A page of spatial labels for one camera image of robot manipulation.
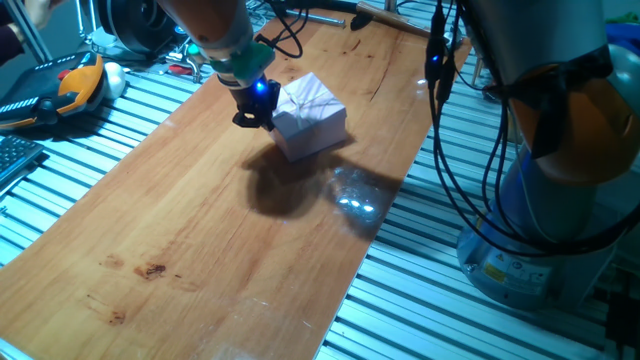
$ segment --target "wood grain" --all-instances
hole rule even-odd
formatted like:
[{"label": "wood grain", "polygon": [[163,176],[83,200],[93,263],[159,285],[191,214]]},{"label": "wood grain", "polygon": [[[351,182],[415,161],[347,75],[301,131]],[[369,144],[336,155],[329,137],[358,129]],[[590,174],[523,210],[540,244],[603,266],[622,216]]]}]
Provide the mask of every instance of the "wood grain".
[{"label": "wood grain", "polygon": [[0,270],[0,337],[35,359],[311,359],[431,122],[424,39],[309,23],[301,40],[267,75],[314,72],[350,141],[288,164],[207,81]]}]

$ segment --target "white plug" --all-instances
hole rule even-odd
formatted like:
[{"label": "white plug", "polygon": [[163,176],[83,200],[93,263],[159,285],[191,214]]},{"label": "white plug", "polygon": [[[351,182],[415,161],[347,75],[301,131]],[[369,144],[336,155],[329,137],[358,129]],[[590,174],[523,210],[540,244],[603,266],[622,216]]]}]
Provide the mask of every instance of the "white plug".
[{"label": "white plug", "polygon": [[122,66],[108,62],[104,64],[104,71],[107,73],[107,91],[104,95],[106,99],[115,100],[122,95],[127,84]]}]

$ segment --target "metal slotted table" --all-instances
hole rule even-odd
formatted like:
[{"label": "metal slotted table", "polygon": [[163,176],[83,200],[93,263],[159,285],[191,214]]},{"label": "metal slotted table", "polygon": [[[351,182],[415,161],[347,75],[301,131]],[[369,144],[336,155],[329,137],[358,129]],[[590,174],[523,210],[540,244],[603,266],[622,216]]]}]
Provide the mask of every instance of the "metal slotted table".
[{"label": "metal slotted table", "polygon": [[[372,3],[383,7],[382,1]],[[433,5],[402,10],[426,25]],[[465,78],[473,75],[476,61],[471,54],[461,71]],[[197,90],[189,80],[129,73],[121,98],[43,134],[39,142],[49,158],[0,202],[0,267],[36,241]],[[456,81],[444,109],[442,141],[455,175],[479,206],[482,172],[499,119],[499,105]],[[607,304],[589,299],[574,312],[528,313],[490,300],[469,283],[455,251],[463,222],[439,183],[431,148],[430,133],[317,359],[607,358]],[[509,149],[509,164],[514,156]],[[6,346],[0,342],[0,350]]]}]

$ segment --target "blue led light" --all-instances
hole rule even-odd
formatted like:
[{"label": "blue led light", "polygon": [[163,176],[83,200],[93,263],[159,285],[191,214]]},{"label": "blue led light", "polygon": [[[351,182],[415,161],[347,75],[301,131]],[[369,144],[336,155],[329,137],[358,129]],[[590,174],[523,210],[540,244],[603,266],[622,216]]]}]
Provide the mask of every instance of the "blue led light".
[{"label": "blue led light", "polygon": [[265,90],[267,90],[267,87],[261,81],[258,81],[256,83],[256,91],[258,93],[263,93]]}]

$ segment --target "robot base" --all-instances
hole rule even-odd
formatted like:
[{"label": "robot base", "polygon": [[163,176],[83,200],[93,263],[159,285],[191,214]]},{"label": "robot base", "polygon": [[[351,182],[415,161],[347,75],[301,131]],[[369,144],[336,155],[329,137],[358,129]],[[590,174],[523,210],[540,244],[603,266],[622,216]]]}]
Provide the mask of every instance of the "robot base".
[{"label": "robot base", "polygon": [[[511,225],[532,241],[570,242],[599,232],[617,221],[616,213],[596,204],[596,188],[569,187],[547,179],[526,150],[521,151],[501,186],[502,205]],[[487,217],[508,229],[493,210]],[[500,246],[521,253],[532,247],[498,233],[479,220],[476,227]],[[557,306],[575,308],[590,295],[593,285],[615,253],[615,245],[578,256],[530,258],[496,249],[471,228],[458,238],[458,260],[469,281],[491,299],[507,306],[536,310]]]}]

